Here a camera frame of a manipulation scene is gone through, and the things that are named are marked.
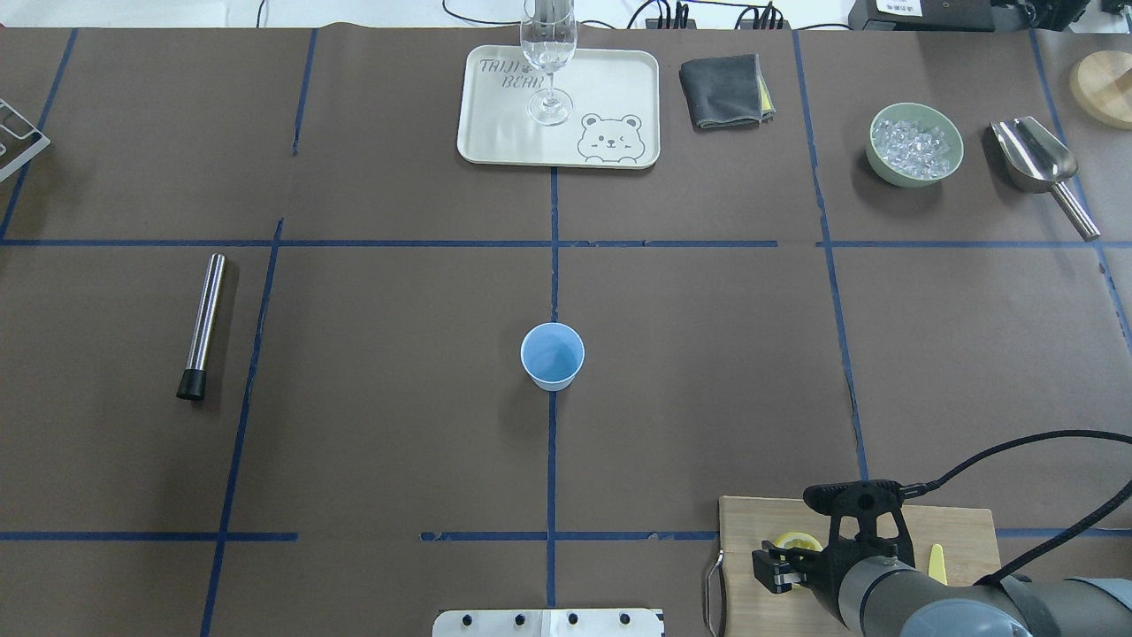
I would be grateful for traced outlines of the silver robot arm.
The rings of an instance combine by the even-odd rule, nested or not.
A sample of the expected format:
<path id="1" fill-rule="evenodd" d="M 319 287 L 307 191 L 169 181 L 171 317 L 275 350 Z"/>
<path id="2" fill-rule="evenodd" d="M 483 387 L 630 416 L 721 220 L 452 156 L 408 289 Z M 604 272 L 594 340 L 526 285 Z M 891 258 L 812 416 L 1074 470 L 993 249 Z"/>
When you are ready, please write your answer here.
<path id="1" fill-rule="evenodd" d="M 837 584 L 821 580 L 824 552 L 764 541 L 753 575 L 769 592 L 811 589 L 854 636 L 1127 636 L 1129 580 L 1067 578 L 951 587 L 897 557 L 871 556 Z"/>

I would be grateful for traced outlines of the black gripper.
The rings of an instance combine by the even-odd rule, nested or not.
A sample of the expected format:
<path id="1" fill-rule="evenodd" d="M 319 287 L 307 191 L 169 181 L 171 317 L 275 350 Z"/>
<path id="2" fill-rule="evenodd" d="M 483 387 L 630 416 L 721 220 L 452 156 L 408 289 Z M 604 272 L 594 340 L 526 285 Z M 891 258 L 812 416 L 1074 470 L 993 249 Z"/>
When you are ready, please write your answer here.
<path id="1" fill-rule="evenodd" d="M 753 576 L 771 594 L 784 594 L 798 583 L 800 573 L 804 575 L 803 585 L 811 589 L 821 606 L 838 611 L 838 593 L 850 570 L 849 545 L 849 541 L 833 541 L 822 551 L 778 546 L 756 549 L 752 552 Z"/>

